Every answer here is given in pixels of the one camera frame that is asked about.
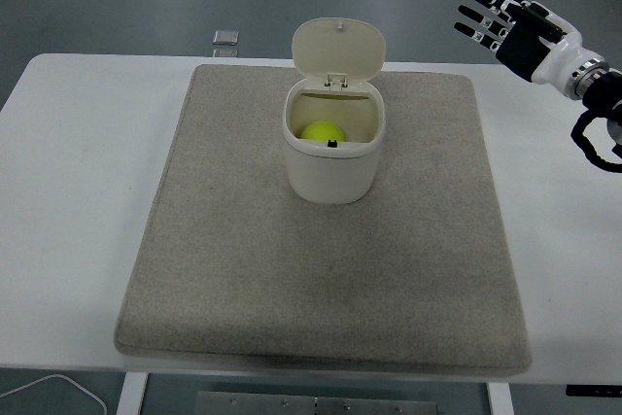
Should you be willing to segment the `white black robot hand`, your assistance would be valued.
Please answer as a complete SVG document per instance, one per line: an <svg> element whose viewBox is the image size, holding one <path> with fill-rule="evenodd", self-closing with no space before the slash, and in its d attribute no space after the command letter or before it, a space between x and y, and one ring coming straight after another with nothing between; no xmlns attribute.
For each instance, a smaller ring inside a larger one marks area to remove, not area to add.
<svg viewBox="0 0 622 415"><path fill-rule="evenodd" d="M577 100L580 80L608 67L602 56L583 47L582 35L571 23L536 1L473 1L488 13L461 5L459 12L470 23L457 22L454 28L529 83L552 85Z"/></svg>

